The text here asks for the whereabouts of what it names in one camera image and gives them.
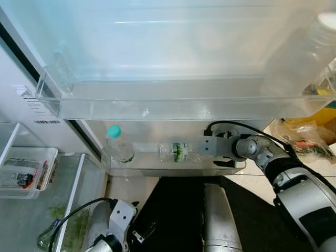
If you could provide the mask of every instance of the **white label sticker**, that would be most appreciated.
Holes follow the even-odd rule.
[[[15,92],[25,101],[36,114],[37,124],[61,124],[61,121],[38,99],[34,97],[32,92],[25,85],[12,85]]]

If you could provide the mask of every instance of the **barcode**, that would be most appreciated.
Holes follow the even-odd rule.
[[[57,121],[57,120],[52,120],[52,121],[34,121],[34,123],[38,123],[38,124],[59,124],[61,122]]]
[[[39,162],[33,162],[33,161],[26,161],[22,159],[7,159],[4,163],[4,165],[12,165],[12,166],[19,166],[19,167],[29,167],[38,169],[40,167]]]

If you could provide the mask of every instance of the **plastic bottle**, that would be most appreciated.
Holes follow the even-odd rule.
[[[110,151],[113,159],[121,163],[131,162],[134,157],[133,144],[129,142],[118,125],[108,128],[107,133],[110,137]]]
[[[336,12],[320,13],[300,42],[291,45],[266,75],[264,96],[301,96],[336,55]]]
[[[201,156],[195,152],[192,144],[160,143],[158,147],[161,162],[201,162]]]
[[[55,231],[55,228],[61,222],[60,219],[56,219],[43,233],[37,237],[37,246],[43,250],[48,251],[50,238]]]

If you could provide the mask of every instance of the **bottle label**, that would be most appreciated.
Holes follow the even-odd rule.
[[[186,162],[189,147],[186,143],[173,143],[174,162]]]

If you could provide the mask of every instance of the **teal bottle cap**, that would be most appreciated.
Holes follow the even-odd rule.
[[[108,128],[107,134],[111,138],[118,138],[121,134],[121,129],[118,125],[112,125],[111,127]]]

